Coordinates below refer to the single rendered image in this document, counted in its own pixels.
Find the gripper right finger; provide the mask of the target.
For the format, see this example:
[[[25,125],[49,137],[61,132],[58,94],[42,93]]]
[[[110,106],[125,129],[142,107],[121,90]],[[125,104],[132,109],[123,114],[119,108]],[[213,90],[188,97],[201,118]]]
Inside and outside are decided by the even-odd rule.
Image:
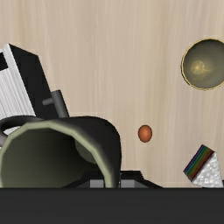
[[[140,171],[121,171],[120,178],[121,188],[160,188],[160,185],[145,179]]]

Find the black mug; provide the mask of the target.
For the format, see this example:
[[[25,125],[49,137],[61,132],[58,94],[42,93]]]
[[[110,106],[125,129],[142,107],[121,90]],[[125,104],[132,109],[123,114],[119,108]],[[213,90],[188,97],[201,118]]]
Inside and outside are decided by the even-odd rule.
[[[120,136],[100,117],[0,121],[0,187],[61,188],[97,172],[105,187],[117,188],[121,162]]]

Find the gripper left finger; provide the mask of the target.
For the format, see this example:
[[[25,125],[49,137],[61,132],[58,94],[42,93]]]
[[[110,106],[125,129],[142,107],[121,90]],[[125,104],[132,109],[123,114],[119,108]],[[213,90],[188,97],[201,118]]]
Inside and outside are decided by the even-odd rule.
[[[104,186],[104,177],[100,171],[85,171],[80,179],[66,185],[66,188],[103,188]]]

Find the rainbow cake wedge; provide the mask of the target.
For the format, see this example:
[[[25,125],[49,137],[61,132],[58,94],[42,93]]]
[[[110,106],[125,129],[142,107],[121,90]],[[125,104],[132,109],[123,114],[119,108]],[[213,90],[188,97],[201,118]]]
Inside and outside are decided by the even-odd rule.
[[[192,184],[204,188],[224,188],[217,153],[202,144],[183,173]]]

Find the small orange fruit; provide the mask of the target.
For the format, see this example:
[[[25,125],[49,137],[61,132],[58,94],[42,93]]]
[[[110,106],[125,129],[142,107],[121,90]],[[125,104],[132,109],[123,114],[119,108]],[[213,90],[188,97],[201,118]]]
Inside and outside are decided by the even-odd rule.
[[[149,125],[142,125],[138,129],[138,137],[143,143],[148,143],[152,138],[152,129]]]

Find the dark olive bowl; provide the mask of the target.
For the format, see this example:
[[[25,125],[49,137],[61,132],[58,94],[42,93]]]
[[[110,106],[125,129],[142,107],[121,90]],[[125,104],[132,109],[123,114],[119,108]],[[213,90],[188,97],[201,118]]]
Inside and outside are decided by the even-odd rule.
[[[198,90],[212,90],[224,84],[224,42],[204,38],[189,47],[181,60],[185,82]]]

